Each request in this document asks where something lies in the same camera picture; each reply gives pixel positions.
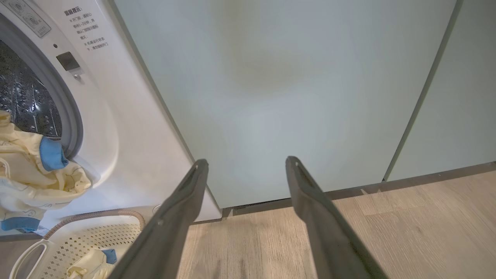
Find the white cabinet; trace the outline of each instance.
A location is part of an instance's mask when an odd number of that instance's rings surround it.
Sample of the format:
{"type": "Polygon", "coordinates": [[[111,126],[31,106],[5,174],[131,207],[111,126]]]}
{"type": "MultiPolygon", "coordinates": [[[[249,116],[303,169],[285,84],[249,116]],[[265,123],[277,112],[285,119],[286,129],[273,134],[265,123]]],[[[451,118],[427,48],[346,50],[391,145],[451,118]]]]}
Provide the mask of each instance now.
{"type": "Polygon", "coordinates": [[[464,1],[388,180],[496,160],[496,2],[464,1]]]}
{"type": "Polygon", "coordinates": [[[288,155],[324,191],[380,182],[455,0],[115,3],[225,208],[288,198],[288,155]]]}

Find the wooden floor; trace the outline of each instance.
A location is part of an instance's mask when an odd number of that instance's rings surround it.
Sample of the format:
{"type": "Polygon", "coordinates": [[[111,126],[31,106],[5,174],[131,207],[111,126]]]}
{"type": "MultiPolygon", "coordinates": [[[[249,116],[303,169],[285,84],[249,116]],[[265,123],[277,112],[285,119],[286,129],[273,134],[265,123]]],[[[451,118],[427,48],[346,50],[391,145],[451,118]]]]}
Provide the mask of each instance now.
{"type": "MultiPolygon", "coordinates": [[[[496,278],[496,171],[335,200],[390,278],[496,278]]],[[[190,227],[180,279],[316,278],[292,208],[190,227]]]]}

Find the washing machine drum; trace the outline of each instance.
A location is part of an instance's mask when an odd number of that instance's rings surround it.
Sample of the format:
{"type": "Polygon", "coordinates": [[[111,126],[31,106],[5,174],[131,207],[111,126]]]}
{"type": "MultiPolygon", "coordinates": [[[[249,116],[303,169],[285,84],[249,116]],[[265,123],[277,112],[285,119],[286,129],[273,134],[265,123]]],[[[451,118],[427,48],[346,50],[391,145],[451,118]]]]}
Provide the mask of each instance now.
{"type": "Polygon", "coordinates": [[[43,52],[2,14],[0,110],[10,112],[21,130],[60,140],[67,158],[81,146],[81,116],[69,88],[43,52]]]}

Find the white plastic basket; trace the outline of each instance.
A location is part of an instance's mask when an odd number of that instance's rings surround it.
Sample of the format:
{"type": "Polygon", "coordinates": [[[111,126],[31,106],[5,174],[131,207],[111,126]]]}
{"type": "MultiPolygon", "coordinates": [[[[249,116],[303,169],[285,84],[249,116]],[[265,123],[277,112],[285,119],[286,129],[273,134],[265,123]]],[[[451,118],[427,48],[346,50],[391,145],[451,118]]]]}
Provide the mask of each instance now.
{"type": "Polygon", "coordinates": [[[44,250],[26,279],[63,279],[67,269],[90,249],[115,249],[119,260],[145,226],[143,217],[130,210],[76,215],[55,226],[44,239],[29,247],[15,262],[10,279],[38,247],[44,250]]]}

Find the washing machine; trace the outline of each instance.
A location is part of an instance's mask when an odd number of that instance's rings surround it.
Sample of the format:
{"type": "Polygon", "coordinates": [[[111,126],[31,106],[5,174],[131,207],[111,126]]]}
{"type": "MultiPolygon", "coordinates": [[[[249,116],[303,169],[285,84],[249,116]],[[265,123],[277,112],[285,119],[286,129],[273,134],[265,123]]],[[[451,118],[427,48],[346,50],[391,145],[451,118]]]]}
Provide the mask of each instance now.
{"type": "MultiPolygon", "coordinates": [[[[28,132],[59,140],[92,180],[67,216],[150,211],[193,161],[107,0],[0,0],[0,109],[28,132]]],[[[207,191],[197,221],[221,213],[207,191]]]]}

